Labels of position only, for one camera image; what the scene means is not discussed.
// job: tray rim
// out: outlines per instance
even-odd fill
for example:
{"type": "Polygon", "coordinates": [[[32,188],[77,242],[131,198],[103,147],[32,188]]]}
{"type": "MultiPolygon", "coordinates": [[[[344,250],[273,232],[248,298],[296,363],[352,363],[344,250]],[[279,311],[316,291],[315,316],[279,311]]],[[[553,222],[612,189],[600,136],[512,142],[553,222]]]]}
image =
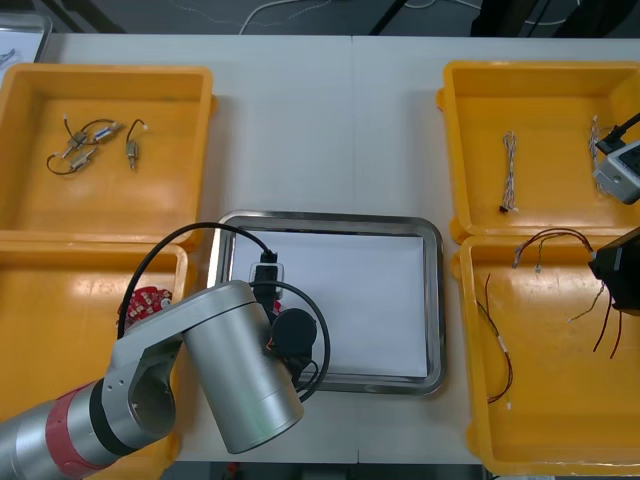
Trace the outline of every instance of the tray rim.
{"type": "Polygon", "coordinates": [[[10,32],[37,32],[42,33],[38,51],[33,59],[34,62],[40,60],[42,53],[49,42],[49,36],[53,30],[53,22],[46,15],[37,13],[0,13],[0,30],[10,32]]]}
{"type": "MultiPolygon", "coordinates": [[[[354,226],[358,226],[360,227],[360,229],[356,230],[358,233],[373,235],[393,234],[389,229],[400,228],[403,230],[395,232],[396,235],[422,237],[423,252],[429,250],[430,253],[430,255],[424,255],[426,361],[428,367],[430,367],[427,376],[418,381],[415,378],[408,377],[328,374],[321,389],[342,392],[429,395],[442,385],[447,367],[443,247],[440,232],[431,222],[417,217],[238,210],[222,217],[220,223],[253,230],[283,231],[296,229],[298,231],[327,233],[353,232],[354,226]],[[261,225],[266,222],[275,222],[277,226],[262,227],[261,225]],[[433,274],[427,273],[429,270],[433,270],[433,274]],[[430,284],[433,282],[427,282],[427,278],[433,277],[436,278],[436,285],[429,291],[430,284]],[[433,317],[436,317],[437,321],[429,321],[433,317]],[[382,380],[373,384],[371,383],[372,378],[382,380]],[[358,381],[359,383],[347,383],[348,381],[358,381]]],[[[222,283],[230,278],[230,271],[233,268],[234,238],[235,236],[228,232],[215,231],[211,248],[208,286],[222,283]]]]}

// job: black electronic component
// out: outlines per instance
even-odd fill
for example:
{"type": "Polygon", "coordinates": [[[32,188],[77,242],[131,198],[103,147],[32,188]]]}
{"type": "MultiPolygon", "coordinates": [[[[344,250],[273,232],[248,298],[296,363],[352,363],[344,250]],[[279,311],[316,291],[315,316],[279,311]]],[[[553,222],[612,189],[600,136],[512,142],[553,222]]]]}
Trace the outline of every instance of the black electronic component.
{"type": "Polygon", "coordinates": [[[613,308],[640,316],[640,228],[599,249],[589,267],[609,289],[613,308]]]}
{"type": "Polygon", "coordinates": [[[299,308],[290,308],[282,312],[276,317],[271,329],[273,348],[284,356],[307,354],[317,335],[316,321],[299,308]]]}

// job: wire bundle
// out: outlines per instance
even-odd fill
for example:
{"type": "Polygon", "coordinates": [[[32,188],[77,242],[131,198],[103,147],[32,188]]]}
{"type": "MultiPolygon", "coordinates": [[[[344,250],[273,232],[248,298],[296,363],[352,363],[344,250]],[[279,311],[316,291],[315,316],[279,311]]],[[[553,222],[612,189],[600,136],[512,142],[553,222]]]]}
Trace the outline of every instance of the wire bundle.
{"type": "Polygon", "coordinates": [[[500,211],[507,213],[509,211],[517,212],[516,207],[516,184],[515,184],[515,160],[516,160],[516,148],[518,146],[518,140],[516,135],[509,131],[503,138],[504,146],[507,147],[507,157],[509,158],[509,174],[505,182],[505,192],[502,198],[502,205],[500,211]]]}

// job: gray device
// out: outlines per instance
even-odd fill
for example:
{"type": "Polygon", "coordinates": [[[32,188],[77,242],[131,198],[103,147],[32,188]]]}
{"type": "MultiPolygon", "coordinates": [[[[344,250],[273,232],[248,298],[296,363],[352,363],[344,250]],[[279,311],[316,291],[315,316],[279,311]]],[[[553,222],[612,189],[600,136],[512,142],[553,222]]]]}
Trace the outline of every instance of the gray device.
{"type": "Polygon", "coordinates": [[[265,355],[269,321],[245,282],[208,288],[134,324],[102,380],[0,424],[0,479],[84,478],[165,437],[169,374],[184,342],[229,453],[255,448],[303,416],[291,376],[265,355]]]}
{"type": "Polygon", "coordinates": [[[602,189],[632,205],[640,199],[640,141],[609,153],[593,173],[602,189]]]}

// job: black cable connector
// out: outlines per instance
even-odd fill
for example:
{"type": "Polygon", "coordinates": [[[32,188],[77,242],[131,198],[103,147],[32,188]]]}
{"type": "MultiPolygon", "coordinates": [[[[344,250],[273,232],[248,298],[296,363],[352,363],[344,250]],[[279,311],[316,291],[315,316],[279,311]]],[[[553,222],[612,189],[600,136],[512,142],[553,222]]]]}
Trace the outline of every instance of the black cable connector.
{"type": "Polygon", "coordinates": [[[640,122],[640,113],[636,113],[622,125],[615,125],[606,137],[596,143],[596,148],[605,155],[609,155],[611,152],[620,150],[626,145],[626,143],[622,141],[622,137],[627,133],[627,130],[638,122],[640,122]]]}

